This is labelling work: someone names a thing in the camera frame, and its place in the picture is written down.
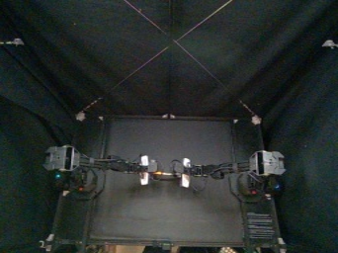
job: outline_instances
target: wire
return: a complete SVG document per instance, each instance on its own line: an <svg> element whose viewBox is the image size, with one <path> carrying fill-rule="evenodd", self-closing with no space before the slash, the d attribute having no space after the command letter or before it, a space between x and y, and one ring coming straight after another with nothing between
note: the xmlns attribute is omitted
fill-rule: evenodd
<svg viewBox="0 0 338 253"><path fill-rule="evenodd" d="M234 0L227 1L176 40L172 40L172 42L178 45L178 47L184 51L184 53L188 55L188 57L195 61L195 63L200 66L200 68L207 72L207 74L212 77L212 79L216 81L216 83L226 88L227 92L234 96L232 92L230 91L226 84L219 80L219 78L212 74L212 72L207 69L207 67L202 64L202 62L194 57L194 55L187 51L187 49L180 45L179 41L198 28L202 26L202 24L211 19L211 17L215 16L215 14L232 2ZM144 15L144 13L136 8L135 5L130 3L130 1L124 0L124 2L128 4L128 6L142 15L142 17L156 27L156 29L167 36L168 34L166 31L160 28L160 26ZM115 86L112 89L115 89L120 84L135 74L139 72L139 70L160 55L163 52L168 49L167 46ZM243 102L242 99L238 99L239 104L243 106L243 108L248 111L248 113L252 115L252 117L256 116L255 112L251 110L248 105Z"/></svg>

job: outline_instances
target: black fabric wall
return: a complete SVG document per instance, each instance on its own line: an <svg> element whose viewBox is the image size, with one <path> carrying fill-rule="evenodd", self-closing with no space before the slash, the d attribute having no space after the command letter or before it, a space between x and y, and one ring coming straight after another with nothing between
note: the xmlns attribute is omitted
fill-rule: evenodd
<svg viewBox="0 0 338 253"><path fill-rule="evenodd" d="M0 252L37 252L56 209L44 151L68 143L47 120L0 97Z"/></svg>
<svg viewBox="0 0 338 253"><path fill-rule="evenodd" d="M338 248L338 50L322 50L266 118L270 150L285 155L279 199L289 252Z"/></svg>

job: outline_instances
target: metal bracket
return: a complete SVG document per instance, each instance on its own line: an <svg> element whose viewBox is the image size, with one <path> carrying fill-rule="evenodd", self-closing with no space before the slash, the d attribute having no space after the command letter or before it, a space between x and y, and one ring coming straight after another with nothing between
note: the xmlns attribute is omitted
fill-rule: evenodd
<svg viewBox="0 0 338 253"><path fill-rule="evenodd" d="M281 175L283 169L283 156L279 152L258 151L250 158L250 169L261 176Z"/></svg>
<svg viewBox="0 0 338 253"><path fill-rule="evenodd" d="M72 146L52 146L47 150L47 170L72 171L79 166L80 154Z"/></svg>

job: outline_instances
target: metal frame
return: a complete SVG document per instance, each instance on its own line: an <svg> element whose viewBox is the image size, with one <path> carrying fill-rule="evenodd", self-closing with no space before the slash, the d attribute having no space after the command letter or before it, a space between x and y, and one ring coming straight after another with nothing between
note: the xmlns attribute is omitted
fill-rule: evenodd
<svg viewBox="0 0 338 253"><path fill-rule="evenodd" d="M130 117L130 116L108 116L106 119L139 119L139 120L163 120L162 117ZM195 117L179 117L174 120L184 120L184 121L228 121L227 119L223 118L195 118ZM255 126L256 128L256 133L259 136L261 140L261 147L263 149L263 140L262 140L262 131L261 131L261 126ZM102 123L102 129L100 129L100 154L104 152L106 148L106 123ZM235 123L231 124L231 134L232 134L232 162L236 162L236 150L238 150L238 139L236 139L236 125ZM168 245L179 245L179 246L195 246L195 247L236 247L242 248L246 247L246 250L248 253L254 253L256 247L266 247L271 248L275 253L281 253L283 249L283 245L279 244L279 238L281 238L281 232L279 232L279 224L278 224L278 217L277 217L277 209L275 209L275 202L273 198L269 198L269 207L270 207L270 212L267 213L271 218L273 218L273 227L275 230L275 236L273 240L252 240L250 238L250 227L248 227L248 219L247 219L247 212L256 210L261 211L259 207L259 202L258 199L246 199L240 197L240 194L236 192L236 179L238 175L232 174L230 176L230 186L231 186L231 192L232 194L236 195L239 202L240 202L240 207L242 207L242 218L243 218L243 231L244 231L244 237L243 237L243 243L232 243L224 245L223 243L203 243L203 242L186 242L186 241L138 241L138 240L127 240L127 239L112 239L112 240L95 240L89 239L89 229L91 229L91 222L92 222L92 211L95 207L95 201L96 201L96 196L94 198L89 198L85 201L85 215L83 216L83 227L80 228L81 230L81 235L79 238L75 239L67 239L67 238L57 238L56 233L57 233L57 227L60 224L60 219L61 219L61 209L64 208L64 197L61 194L59 196L59 202L57 202L57 208L56 208L56 218L55 218L55 224L53 224L53 232L52 235L55 236L52 241L47 241L45 248L52 247L51 252L56 252L59 247L64 244L68 245L75 245L77 248L79 253L85 253L85 246L87 245L107 245L107 244L122 244L122 245L143 245L143 246L160 246L164 248L168 248Z"/></svg>

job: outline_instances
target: light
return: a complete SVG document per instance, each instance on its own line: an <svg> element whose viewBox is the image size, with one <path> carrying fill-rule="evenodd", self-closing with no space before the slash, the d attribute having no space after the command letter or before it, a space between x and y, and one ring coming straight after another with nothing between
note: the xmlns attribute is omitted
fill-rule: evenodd
<svg viewBox="0 0 338 253"><path fill-rule="evenodd" d="M238 252L230 247L223 247L219 253L238 253Z"/></svg>
<svg viewBox="0 0 338 253"><path fill-rule="evenodd" d="M323 47L331 47L331 48L334 48L334 46L338 47L338 44L334 43L333 40L327 40L327 41L323 43L322 46L323 46Z"/></svg>

